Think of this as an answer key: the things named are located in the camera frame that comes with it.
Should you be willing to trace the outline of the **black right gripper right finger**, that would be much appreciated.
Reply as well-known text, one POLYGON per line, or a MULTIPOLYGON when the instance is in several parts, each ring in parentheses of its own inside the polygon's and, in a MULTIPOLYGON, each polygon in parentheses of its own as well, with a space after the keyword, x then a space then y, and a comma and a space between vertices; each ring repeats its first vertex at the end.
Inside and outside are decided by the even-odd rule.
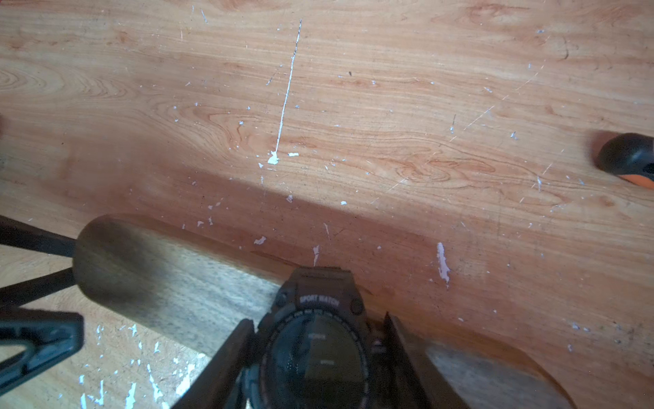
POLYGON ((427 341, 410 332, 400 318, 387 313, 392 408, 453 408, 455 392, 427 356, 427 341))

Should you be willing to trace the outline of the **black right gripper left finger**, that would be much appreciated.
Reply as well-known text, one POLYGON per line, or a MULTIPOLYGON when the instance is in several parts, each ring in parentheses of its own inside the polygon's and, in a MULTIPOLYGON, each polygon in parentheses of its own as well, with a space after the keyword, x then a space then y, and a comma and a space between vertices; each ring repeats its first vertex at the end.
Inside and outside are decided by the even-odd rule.
POLYGON ((254 338, 253 320, 241 320, 204 371, 172 408, 245 408, 241 374, 248 364, 250 345, 254 338))

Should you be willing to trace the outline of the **dark wooden watch stand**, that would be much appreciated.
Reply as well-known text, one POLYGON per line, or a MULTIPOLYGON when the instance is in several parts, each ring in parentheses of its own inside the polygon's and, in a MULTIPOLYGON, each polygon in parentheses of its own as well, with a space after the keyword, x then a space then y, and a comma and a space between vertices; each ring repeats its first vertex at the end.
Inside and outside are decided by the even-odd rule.
MULTIPOLYGON (((87 298, 211 359, 241 320, 253 320, 256 334, 279 288, 299 268, 310 267, 135 215, 96 218, 80 233, 73 256, 73 275, 87 298)), ((393 314, 380 303, 365 308, 386 348, 388 401, 381 408, 392 408, 384 318, 393 314)), ((427 356, 455 392, 453 408, 574 405, 550 374, 513 346, 448 324, 421 332, 405 327, 427 341, 427 356)))

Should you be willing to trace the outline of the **black digital sport watch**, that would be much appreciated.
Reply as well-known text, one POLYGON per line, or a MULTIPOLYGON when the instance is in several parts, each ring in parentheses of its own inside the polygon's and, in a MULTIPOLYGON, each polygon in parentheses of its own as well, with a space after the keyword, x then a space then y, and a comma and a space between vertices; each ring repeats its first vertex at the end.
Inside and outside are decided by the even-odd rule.
POLYGON ((257 327, 242 390, 253 408, 381 408, 385 353, 352 272, 299 268, 257 327))

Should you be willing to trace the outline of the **orange handled screwdriver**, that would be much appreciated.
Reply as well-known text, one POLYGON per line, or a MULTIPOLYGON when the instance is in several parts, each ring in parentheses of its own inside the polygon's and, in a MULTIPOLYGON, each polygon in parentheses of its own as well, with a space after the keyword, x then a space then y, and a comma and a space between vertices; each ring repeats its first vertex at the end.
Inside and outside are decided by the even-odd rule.
POLYGON ((653 189, 653 137, 637 133, 615 136, 597 154, 604 172, 653 189))

